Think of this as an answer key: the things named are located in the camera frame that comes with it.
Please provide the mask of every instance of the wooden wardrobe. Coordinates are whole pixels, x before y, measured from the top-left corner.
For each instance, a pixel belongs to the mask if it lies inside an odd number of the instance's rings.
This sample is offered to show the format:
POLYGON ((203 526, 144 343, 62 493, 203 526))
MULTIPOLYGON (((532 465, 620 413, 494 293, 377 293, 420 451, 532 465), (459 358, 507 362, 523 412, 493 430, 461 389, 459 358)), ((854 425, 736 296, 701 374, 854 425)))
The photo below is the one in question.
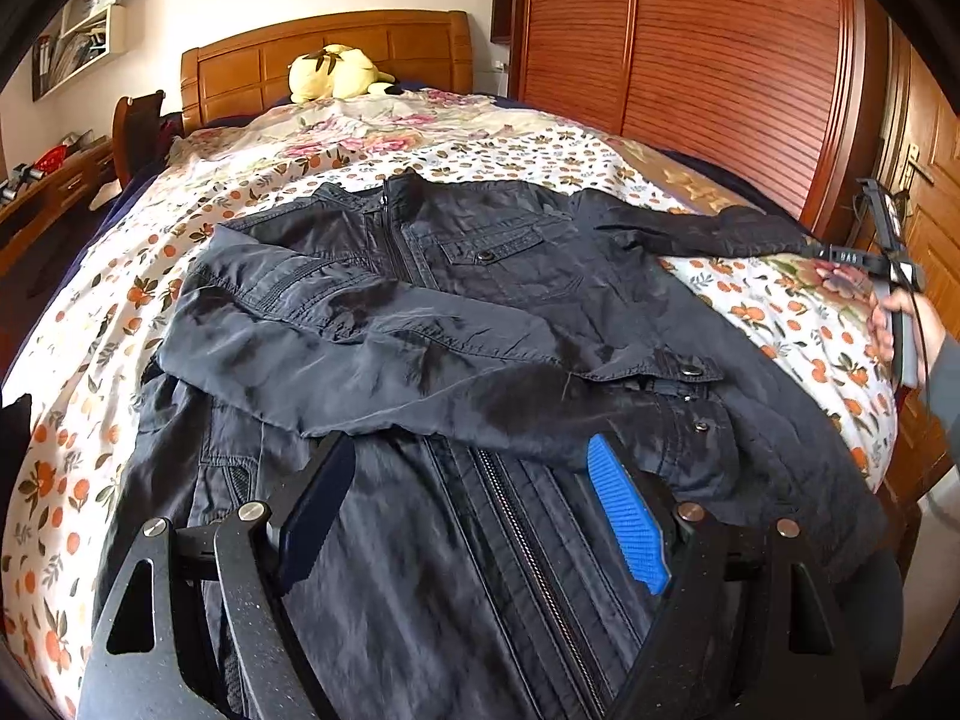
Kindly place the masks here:
POLYGON ((741 175, 842 242, 877 157, 873 0, 514 0, 511 92, 741 175))

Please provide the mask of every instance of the door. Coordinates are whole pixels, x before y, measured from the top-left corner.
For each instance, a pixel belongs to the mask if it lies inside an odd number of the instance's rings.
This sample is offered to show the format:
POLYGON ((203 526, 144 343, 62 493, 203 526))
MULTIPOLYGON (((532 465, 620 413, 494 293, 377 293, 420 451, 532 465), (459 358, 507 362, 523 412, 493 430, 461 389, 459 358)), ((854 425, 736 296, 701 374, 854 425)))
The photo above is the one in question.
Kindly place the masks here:
POLYGON ((709 160, 846 236, 883 110, 874 0, 515 0, 514 17, 522 103, 709 160))
MULTIPOLYGON (((899 147, 892 162, 891 183, 910 181, 912 215, 907 220, 907 245, 923 265, 926 295, 937 307, 954 337, 960 336, 960 119, 917 52, 901 54, 899 87, 906 92, 905 115, 896 127, 899 147), (911 156, 911 146, 916 148, 911 156)), ((949 470, 952 462, 944 433, 936 420, 926 419, 925 406, 911 395, 901 410, 899 440, 887 472, 887 483, 899 501, 915 501, 949 470)))

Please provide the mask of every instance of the chair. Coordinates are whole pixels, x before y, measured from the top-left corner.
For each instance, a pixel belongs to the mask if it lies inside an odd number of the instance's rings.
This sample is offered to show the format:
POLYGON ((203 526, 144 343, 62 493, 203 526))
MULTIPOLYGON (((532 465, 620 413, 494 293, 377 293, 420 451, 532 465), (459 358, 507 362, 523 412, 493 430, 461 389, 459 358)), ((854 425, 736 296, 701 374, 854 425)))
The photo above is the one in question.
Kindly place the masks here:
POLYGON ((113 165, 121 188, 157 157, 160 106, 166 94, 157 90, 142 98, 120 98, 113 113, 113 165))

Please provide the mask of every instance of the yellow plush toy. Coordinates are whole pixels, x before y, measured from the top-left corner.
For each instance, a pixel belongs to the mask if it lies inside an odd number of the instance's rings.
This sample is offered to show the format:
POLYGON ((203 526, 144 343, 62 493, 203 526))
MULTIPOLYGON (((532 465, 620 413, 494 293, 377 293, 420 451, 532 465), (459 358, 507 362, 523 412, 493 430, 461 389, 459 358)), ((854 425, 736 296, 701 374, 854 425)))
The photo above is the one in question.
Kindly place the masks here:
POLYGON ((355 98, 390 93, 395 78, 381 73, 367 55, 349 46, 326 46, 298 56, 290 66, 290 98, 294 103, 322 98, 355 98))

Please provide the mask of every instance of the zipper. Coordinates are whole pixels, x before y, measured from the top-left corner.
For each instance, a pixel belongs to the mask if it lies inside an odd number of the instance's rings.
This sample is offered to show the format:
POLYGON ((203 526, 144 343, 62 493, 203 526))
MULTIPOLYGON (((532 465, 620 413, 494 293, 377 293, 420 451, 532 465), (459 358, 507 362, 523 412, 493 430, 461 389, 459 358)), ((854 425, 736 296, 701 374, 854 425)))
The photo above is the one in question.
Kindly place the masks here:
POLYGON ((587 659, 587 655, 584 654, 587 648, 580 642, 580 636, 574 624, 570 622, 570 613, 565 608, 565 603, 560 600, 562 596, 555 587, 546 555, 527 535, 530 525, 520 507, 508 493, 508 486, 512 485, 499 457, 483 449, 474 450, 474 454, 477 457, 480 475, 505 526, 508 541, 515 546, 515 552, 520 557, 525 573, 534 586, 536 600, 539 601, 539 605, 550 620, 555 634, 560 637, 559 643, 562 645, 560 649, 565 655, 570 672, 580 681, 577 685, 578 692, 583 696, 586 689, 589 699, 584 701, 584 708, 594 720, 600 720, 604 716, 606 701, 603 695, 606 691, 602 693, 599 688, 600 680, 597 677, 599 667, 592 656, 587 659))
POLYGON ((387 245, 387 257, 390 259, 390 266, 394 271, 394 276, 397 276, 397 279, 400 281, 406 281, 408 284, 412 283, 410 281, 410 271, 408 271, 405 261, 403 260, 403 255, 400 253, 400 248, 397 246, 397 242, 394 240, 394 234, 390 229, 390 206, 388 203, 390 199, 387 197, 387 182, 383 182, 383 193, 380 195, 380 205, 382 210, 380 211, 380 224, 383 227, 383 238, 387 245))

